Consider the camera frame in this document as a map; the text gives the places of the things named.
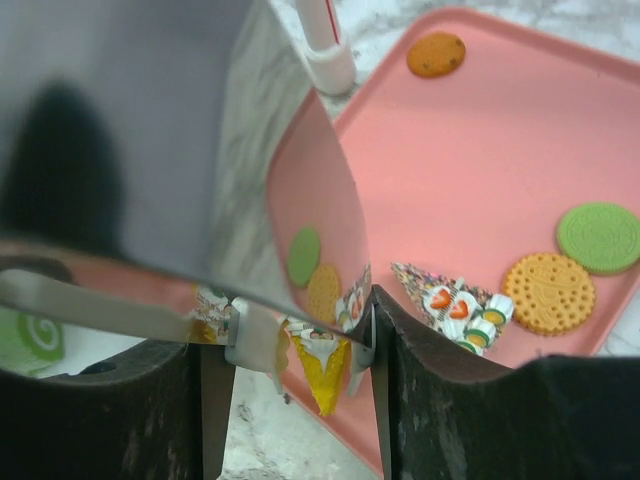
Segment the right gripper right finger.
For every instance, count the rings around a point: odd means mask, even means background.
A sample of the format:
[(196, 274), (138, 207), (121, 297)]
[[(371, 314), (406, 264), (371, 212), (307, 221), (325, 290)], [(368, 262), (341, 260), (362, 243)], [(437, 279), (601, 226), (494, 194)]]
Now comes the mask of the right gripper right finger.
[(639, 362), (510, 369), (424, 326), (382, 288), (372, 385), (387, 479), (635, 479)]

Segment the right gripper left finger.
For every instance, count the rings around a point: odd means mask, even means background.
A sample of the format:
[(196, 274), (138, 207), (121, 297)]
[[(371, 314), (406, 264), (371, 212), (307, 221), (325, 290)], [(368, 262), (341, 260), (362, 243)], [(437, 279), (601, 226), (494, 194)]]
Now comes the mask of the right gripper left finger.
[(142, 342), (80, 374), (1, 374), (4, 479), (216, 479), (235, 368), (221, 347)]

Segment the pink serving tray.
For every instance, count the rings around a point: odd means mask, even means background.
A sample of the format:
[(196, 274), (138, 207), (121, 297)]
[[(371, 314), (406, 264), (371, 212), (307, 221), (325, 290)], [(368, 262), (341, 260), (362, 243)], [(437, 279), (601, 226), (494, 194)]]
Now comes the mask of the pink serving tray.
[[(341, 1), (338, 19), (363, 83), (335, 128), (356, 179), (372, 282), (420, 312), (391, 270), (409, 263), (502, 291), (535, 253), (562, 255), (559, 220), (590, 202), (639, 209), (639, 44), (635, 1)], [(459, 36), (453, 72), (422, 78), (407, 52)], [(508, 323), (484, 357), (510, 369), (547, 356), (639, 362), (639, 270), (591, 275), (580, 327), (538, 335)], [(324, 426), (383, 475), (372, 369)]]

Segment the yellow sponge cake slice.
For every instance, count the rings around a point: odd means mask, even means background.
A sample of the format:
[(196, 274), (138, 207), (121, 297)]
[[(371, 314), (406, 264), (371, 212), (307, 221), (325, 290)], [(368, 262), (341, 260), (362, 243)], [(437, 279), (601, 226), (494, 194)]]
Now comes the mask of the yellow sponge cake slice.
[(350, 342), (304, 322), (286, 326), (321, 416), (334, 413), (342, 391)]

